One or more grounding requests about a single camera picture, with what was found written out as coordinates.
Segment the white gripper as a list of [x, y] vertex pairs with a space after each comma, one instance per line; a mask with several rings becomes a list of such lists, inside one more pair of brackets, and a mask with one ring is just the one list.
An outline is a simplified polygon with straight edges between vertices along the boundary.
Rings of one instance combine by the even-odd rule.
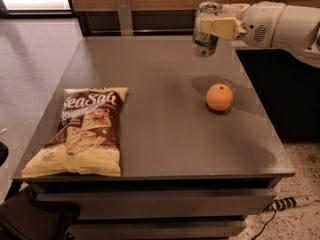
[[223, 4], [222, 13], [226, 18], [202, 18], [200, 31], [218, 38], [240, 39], [256, 48], [283, 48], [282, 43], [274, 41], [284, 3], [260, 2], [254, 5]]

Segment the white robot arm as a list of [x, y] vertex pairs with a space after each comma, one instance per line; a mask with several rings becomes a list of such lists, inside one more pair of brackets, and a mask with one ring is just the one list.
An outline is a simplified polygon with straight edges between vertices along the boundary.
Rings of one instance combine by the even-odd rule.
[[320, 67], [320, 9], [280, 2], [219, 4], [203, 2], [195, 19], [203, 34], [261, 49], [281, 49], [313, 67]]

